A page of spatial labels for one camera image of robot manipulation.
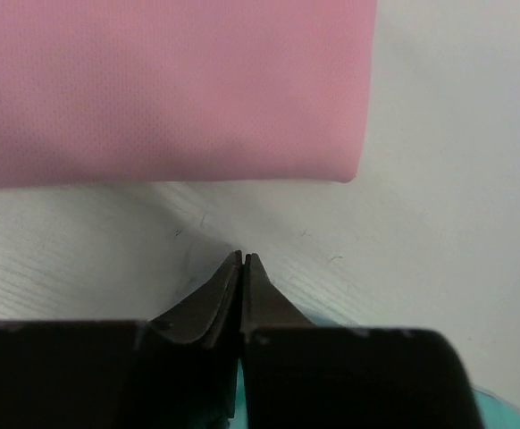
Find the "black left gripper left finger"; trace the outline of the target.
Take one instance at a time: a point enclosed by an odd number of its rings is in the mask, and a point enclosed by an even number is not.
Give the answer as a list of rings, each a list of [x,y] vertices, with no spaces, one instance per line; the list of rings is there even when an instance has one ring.
[[[153,378],[183,418],[232,418],[235,413],[241,314],[242,253],[231,252],[212,277],[158,316]]]

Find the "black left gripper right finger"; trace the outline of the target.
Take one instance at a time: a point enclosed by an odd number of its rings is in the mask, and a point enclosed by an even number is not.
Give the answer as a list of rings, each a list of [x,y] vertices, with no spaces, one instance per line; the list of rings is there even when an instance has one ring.
[[[293,332],[315,328],[316,325],[273,285],[260,256],[246,255],[240,332]]]

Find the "mint green t-shirt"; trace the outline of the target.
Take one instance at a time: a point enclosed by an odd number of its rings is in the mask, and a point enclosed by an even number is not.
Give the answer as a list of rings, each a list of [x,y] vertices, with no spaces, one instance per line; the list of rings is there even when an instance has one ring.
[[[438,332],[244,318],[239,428],[520,428]]]

